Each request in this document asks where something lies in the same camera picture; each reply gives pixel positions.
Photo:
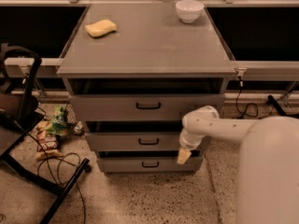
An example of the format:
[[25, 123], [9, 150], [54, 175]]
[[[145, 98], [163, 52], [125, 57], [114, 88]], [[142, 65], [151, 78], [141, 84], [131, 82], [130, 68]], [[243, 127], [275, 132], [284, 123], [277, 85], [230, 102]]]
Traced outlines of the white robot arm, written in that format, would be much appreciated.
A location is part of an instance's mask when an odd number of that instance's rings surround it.
[[299, 224], [299, 119], [222, 119], [200, 107], [182, 118], [178, 163], [206, 136], [240, 145], [236, 224]]

